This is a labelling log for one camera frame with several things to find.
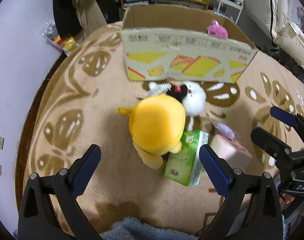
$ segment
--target metal screw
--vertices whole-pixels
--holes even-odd
[[[61,169],[61,170],[59,171],[59,174],[60,174],[61,176],[65,175],[65,174],[67,174],[67,173],[68,173],[68,170],[67,170],[67,169]]]
[[[37,177],[37,174],[36,173],[32,173],[31,175],[30,175],[30,179],[35,179]]]
[[[269,172],[264,172],[264,176],[267,179],[270,179],[272,177],[272,175]]]
[[[242,171],[241,171],[241,169],[239,169],[239,168],[233,169],[233,172],[234,172],[236,175],[241,175],[241,174],[242,174]]]
[[[292,177],[292,179],[295,179],[295,177],[296,177],[295,171],[291,171],[290,176]]]

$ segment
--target blue gripper pad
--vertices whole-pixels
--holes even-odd
[[[272,117],[287,124],[288,126],[297,127],[296,117],[278,108],[277,106],[272,106],[269,113],[271,114]]]
[[[212,156],[210,151],[216,155],[216,153],[210,148],[209,145],[201,146],[199,150],[199,160],[201,161],[217,193],[220,196],[227,197],[230,194],[229,179],[219,164],[215,161],[215,157]]]
[[[69,184],[74,198],[84,193],[100,160],[101,149],[99,146],[92,144],[83,157],[73,163],[69,169]]]

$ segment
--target brown baseboard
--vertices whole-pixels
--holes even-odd
[[[40,102],[44,93],[45,88],[47,87],[52,75],[57,70],[59,65],[67,56],[62,53],[57,61],[54,63],[49,73],[42,82],[39,90],[37,91],[32,105],[28,111],[27,118],[25,119],[25,124],[22,129],[21,138],[18,146],[17,152],[17,163],[15,170],[15,191],[16,191],[16,201],[17,209],[19,211],[20,204],[23,196],[23,182],[25,177],[25,165],[27,163],[28,154],[30,150],[30,144],[32,139],[32,134],[34,130],[34,124],[36,122],[37,113],[39,110]]]

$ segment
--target red tag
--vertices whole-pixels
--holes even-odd
[[[182,92],[181,87],[180,86],[174,86],[174,92],[181,93]]]

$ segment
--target white plush toy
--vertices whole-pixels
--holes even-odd
[[[181,86],[175,86],[169,83],[157,84],[150,82],[149,87],[150,91],[142,98],[166,93],[182,103],[186,116],[190,117],[187,130],[191,131],[194,125],[194,116],[201,114],[205,108],[206,94],[201,86],[196,82],[185,81]]]

